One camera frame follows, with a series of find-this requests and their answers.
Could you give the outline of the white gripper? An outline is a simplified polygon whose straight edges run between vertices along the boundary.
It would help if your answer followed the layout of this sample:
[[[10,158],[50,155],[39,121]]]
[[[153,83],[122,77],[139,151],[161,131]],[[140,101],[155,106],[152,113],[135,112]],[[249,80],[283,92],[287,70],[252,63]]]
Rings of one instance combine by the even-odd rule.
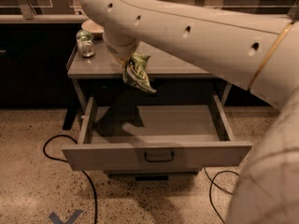
[[[139,45],[135,38],[115,31],[104,31],[103,40],[107,51],[120,64],[127,63]]]

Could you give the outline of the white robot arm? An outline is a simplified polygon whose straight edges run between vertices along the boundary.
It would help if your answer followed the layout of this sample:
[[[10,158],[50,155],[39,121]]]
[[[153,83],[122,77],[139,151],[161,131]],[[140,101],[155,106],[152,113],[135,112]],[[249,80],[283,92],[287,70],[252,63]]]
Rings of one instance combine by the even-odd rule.
[[[118,59],[143,41],[279,110],[240,174],[225,224],[299,224],[299,22],[159,0],[80,3]]]

